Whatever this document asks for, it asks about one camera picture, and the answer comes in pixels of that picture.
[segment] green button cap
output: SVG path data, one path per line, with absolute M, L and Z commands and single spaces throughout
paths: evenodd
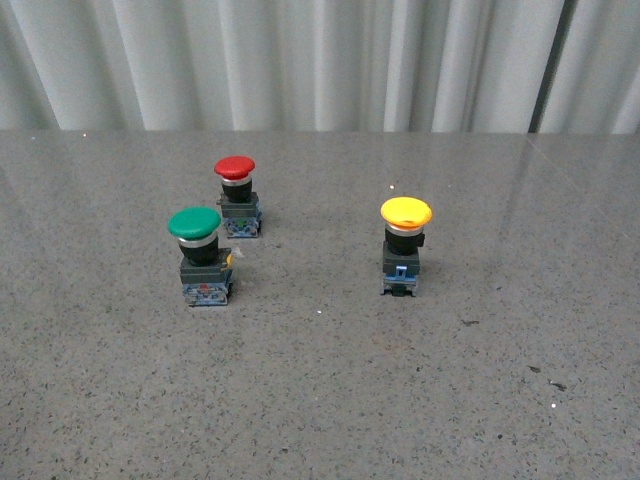
M 220 215 L 208 207 L 190 207 L 176 213 L 167 229 L 175 237 L 197 240 L 211 235 L 220 226 Z

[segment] speckled floor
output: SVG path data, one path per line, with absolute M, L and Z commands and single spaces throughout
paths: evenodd
M 227 307 L 177 210 L 252 156 Z M 640 136 L 0 132 L 0 478 L 640 478 Z M 433 208 L 380 296 L 380 205 Z

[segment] red button cap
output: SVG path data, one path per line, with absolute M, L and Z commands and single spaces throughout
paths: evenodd
M 249 157 L 234 156 L 218 160 L 213 171 L 227 180 L 242 180 L 256 164 Z

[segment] white curtain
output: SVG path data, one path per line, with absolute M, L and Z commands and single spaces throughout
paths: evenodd
M 0 0 L 4 129 L 521 133 L 541 101 L 638 131 L 640 1 Z

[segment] yellow button cap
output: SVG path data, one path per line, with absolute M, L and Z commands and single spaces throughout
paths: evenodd
M 380 214 L 394 227 L 407 230 L 426 225 L 433 216 L 429 205 L 412 197 L 396 197 L 387 200 L 382 204 Z

